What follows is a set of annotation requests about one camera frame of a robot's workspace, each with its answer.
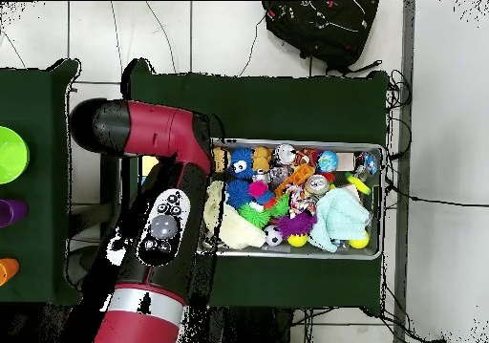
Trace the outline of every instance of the purple toy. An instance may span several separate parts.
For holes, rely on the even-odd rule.
[[[311,216],[307,211],[304,211],[292,219],[287,216],[279,218],[277,226],[284,239],[287,239],[291,235],[305,235],[310,233],[312,226],[316,222],[315,215]]]

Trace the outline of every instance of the pink toy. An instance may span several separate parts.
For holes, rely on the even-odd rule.
[[[254,199],[262,197],[268,190],[268,186],[262,181],[256,181],[249,185],[248,193]]]

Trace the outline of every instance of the orange toy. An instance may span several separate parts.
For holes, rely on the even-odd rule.
[[[15,259],[0,259],[0,286],[7,283],[19,270]]]
[[[289,184],[302,184],[314,174],[314,171],[314,167],[310,166],[309,164],[301,164],[299,167],[297,167],[295,172],[288,176],[287,179],[275,189],[275,195],[277,197],[282,196],[284,194],[284,190]]]

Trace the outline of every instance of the yellow ball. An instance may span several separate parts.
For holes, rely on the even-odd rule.
[[[287,240],[293,247],[303,247],[308,241],[308,235],[290,235]]]
[[[366,245],[369,244],[370,236],[369,232],[365,231],[366,239],[351,239],[348,241],[351,247],[355,249],[363,249]]]

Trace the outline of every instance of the backpack strap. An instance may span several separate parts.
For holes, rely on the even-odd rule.
[[[357,74],[359,72],[367,71],[368,69],[375,68],[377,66],[380,66],[382,64],[381,60],[375,60],[373,63],[370,65],[364,66],[363,68],[356,69],[352,71],[350,68],[345,68],[345,71],[343,72],[342,76],[346,76],[347,74]]]
[[[364,66],[363,68],[352,70],[348,66],[328,66],[326,68],[326,75],[331,72],[331,71],[338,71],[342,77],[348,75],[348,74],[357,74],[359,72],[367,71],[368,69],[375,68],[379,65],[382,64],[381,60],[375,60],[375,62],[371,63],[370,65]]]

